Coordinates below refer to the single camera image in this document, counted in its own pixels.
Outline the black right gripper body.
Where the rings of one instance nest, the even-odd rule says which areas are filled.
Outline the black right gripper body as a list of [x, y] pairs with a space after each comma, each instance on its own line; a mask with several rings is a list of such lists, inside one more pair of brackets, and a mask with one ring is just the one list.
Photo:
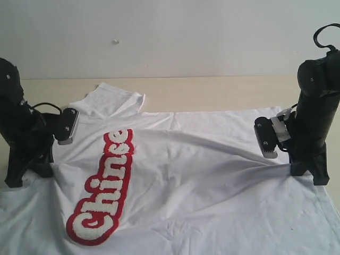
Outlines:
[[293, 139], [288, 141], [290, 175], [302, 176], [307, 171], [313, 176], [314, 185], [327, 185], [326, 139]]

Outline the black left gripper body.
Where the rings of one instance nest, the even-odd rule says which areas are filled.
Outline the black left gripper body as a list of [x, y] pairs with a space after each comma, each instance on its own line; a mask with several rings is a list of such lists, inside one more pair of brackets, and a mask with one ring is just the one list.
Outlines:
[[37, 110], [25, 120], [4, 119], [4, 139], [10, 147], [5, 183], [10, 188], [23, 186], [23, 176], [30, 170], [42, 178], [53, 176], [52, 145], [58, 114]]

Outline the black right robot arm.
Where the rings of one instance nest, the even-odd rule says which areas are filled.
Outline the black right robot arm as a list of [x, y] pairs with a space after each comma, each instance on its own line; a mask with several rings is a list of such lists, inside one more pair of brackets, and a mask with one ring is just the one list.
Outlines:
[[339, 50], [320, 59], [306, 60], [298, 68], [300, 95], [291, 122], [291, 175], [309, 171], [313, 183], [327, 185], [326, 138], [339, 106]]

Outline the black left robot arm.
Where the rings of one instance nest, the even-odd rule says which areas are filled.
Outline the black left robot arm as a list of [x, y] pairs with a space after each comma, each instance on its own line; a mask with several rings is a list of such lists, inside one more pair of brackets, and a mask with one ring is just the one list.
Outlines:
[[28, 104], [18, 68], [1, 59], [1, 135], [10, 147], [5, 178], [8, 187], [22, 187], [28, 170], [42, 178], [53, 176], [52, 146], [59, 118]]

